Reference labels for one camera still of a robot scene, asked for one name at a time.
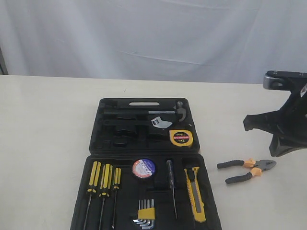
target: tape measure label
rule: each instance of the tape measure label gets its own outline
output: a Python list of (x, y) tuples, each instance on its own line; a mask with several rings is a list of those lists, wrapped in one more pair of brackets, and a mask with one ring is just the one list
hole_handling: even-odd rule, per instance
[(155, 173), (155, 165), (151, 160), (141, 159), (133, 164), (132, 171), (137, 177), (148, 178)]
[(189, 135), (184, 132), (177, 132), (173, 136), (174, 141), (177, 143), (187, 143), (190, 139)]

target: yellow utility knife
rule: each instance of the yellow utility knife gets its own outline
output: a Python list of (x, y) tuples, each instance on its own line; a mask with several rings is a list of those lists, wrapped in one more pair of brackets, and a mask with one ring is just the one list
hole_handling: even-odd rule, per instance
[(201, 200), (201, 192), (198, 186), (197, 173), (199, 167), (184, 169), (187, 178), (187, 187), (190, 197), (190, 203), (192, 206), (192, 212), (195, 221), (203, 223), (206, 221), (206, 215), (204, 210), (204, 204)]

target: hammer handle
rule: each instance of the hammer handle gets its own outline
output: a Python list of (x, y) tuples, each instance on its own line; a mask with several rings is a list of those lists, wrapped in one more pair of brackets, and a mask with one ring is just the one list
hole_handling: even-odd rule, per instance
[(106, 115), (148, 115), (148, 114), (175, 114), (175, 111), (148, 111), (141, 109), (105, 109)]

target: screwdriver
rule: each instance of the screwdriver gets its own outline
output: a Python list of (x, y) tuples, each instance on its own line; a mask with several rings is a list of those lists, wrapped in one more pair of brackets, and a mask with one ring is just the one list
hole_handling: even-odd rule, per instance
[(99, 220), (99, 230), (102, 229), (102, 219), (103, 219), (105, 198), (110, 197), (112, 168), (113, 166), (111, 164), (105, 164), (102, 169), (100, 194), (99, 194), (99, 197), (102, 197), (101, 213), (100, 213), (100, 220)]
[(88, 217), (88, 212), (90, 210), (92, 195), (95, 194), (97, 191), (96, 189), (98, 186), (100, 168), (101, 168), (101, 163), (98, 161), (94, 161), (91, 176), (90, 176), (90, 181), (88, 183), (88, 189), (87, 189), (87, 192), (90, 194), (90, 197), (88, 198), (83, 230), (86, 230), (87, 217)]
[(120, 177), (121, 177), (121, 168), (116, 168), (114, 171), (114, 180), (113, 180), (113, 190), (115, 190), (115, 197), (114, 197), (112, 229), (115, 229), (116, 199), (117, 199), (117, 190), (119, 190), (119, 185), (120, 185)]
[(175, 202), (175, 179), (174, 179), (173, 163), (172, 163), (171, 160), (167, 160), (166, 164), (167, 164), (167, 167), (168, 167), (168, 183), (169, 183), (169, 187), (170, 187), (170, 189), (172, 191), (172, 195), (173, 195), (175, 217), (176, 217), (176, 219), (178, 219), (177, 209), (176, 209), (176, 202)]

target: tape measure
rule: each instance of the tape measure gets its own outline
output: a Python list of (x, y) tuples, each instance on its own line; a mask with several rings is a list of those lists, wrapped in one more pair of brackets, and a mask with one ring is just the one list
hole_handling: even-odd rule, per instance
[(182, 147), (191, 147), (193, 144), (193, 135), (190, 131), (179, 129), (169, 131), (170, 139), (173, 145)]

